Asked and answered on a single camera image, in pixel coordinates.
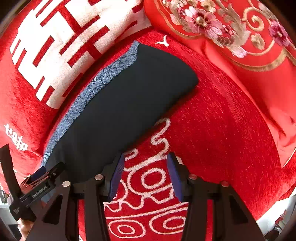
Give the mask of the person's left hand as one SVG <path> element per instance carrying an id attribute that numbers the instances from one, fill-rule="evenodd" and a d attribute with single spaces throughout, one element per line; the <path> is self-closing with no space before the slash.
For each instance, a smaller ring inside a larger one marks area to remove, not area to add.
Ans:
<path id="1" fill-rule="evenodd" d="M 18 220 L 18 229 L 22 235 L 20 241 L 25 241 L 28 237 L 30 230 L 32 229 L 34 223 L 29 220 L 19 219 Z"/>

